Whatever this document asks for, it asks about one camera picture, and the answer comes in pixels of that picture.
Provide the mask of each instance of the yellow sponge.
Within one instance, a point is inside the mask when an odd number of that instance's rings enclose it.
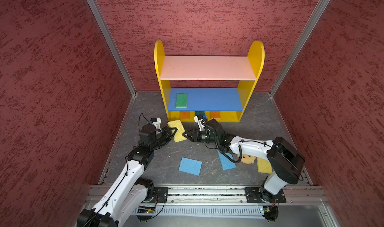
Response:
[[[272,166],[271,164],[266,161],[263,158],[257,158],[257,170],[260,173],[266,173],[266,174],[271,174],[272,173]]]
[[[175,140],[175,143],[187,139],[183,136],[183,133],[185,132],[185,130],[180,120],[168,122],[168,127],[177,128],[177,133],[175,134],[175,137],[173,137],[173,139]]]

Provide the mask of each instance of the green sponge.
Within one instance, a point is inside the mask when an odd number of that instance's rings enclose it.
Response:
[[[176,96],[176,109],[187,108],[187,94],[177,94]]]

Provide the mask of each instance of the yellow shelf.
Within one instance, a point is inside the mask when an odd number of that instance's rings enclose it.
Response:
[[[184,80],[233,80],[239,79],[239,84],[237,87],[238,96],[240,97],[240,102],[242,106],[242,111],[220,111],[220,114],[215,113],[215,119],[218,122],[239,122],[243,116],[245,108],[248,104],[249,99],[251,98],[252,92],[256,86],[257,80],[260,77],[260,74],[264,65],[264,46],[260,41],[255,41],[252,43],[249,52],[247,61],[244,57],[220,57],[220,56],[177,56],[177,58],[166,58],[163,43],[158,40],[155,44],[155,68],[157,79],[159,81],[159,86],[161,90],[161,95],[163,97],[164,106],[166,109],[167,117],[169,121],[181,120],[182,122],[194,122],[195,112],[184,112],[180,116],[180,111],[168,111],[168,104],[170,101],[171,88],[170,88],[170,79],[184,79]],[[203,76],[196,75],[202,71],[196,71],[196,68],[199,68],[203,65],[203,69],[207,69],[207,66],[214,66],[209,70],[204,71]],[[226,62],[225,66],[220,68],[218,64],[220,62]],[[187,70],[190,70],[192,74],[186,74]],[[205,115],[208,119],[210,118],[210,112],[205,111]]]

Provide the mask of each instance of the textured red wallpaper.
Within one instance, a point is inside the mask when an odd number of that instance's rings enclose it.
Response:
[[[0,0],[1,226],[73,226],[130,93],[86,0]]]
[[[255,40],[265,64],[255,91],[269,91],[318,0],[98,0],[137,90],[159,90],[156,40],[167,55],[246,56]],[[173,87],[237,87],[173,82]]]
[[[275,99],[342,226],[384,226],[384,0],[331,0]]]

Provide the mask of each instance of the yellow bottom shelf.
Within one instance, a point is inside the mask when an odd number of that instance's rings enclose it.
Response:
[[[181,112],[168,112],[168,121],[180,120],[181,122],[195,122],[195,112],[190,111],[188,114],[180,114]],[[220,111],[220,118],[215,117],[218,122],[239,122],[236,111]],[[210,112],[205,111],[208,120],[211,120]]]

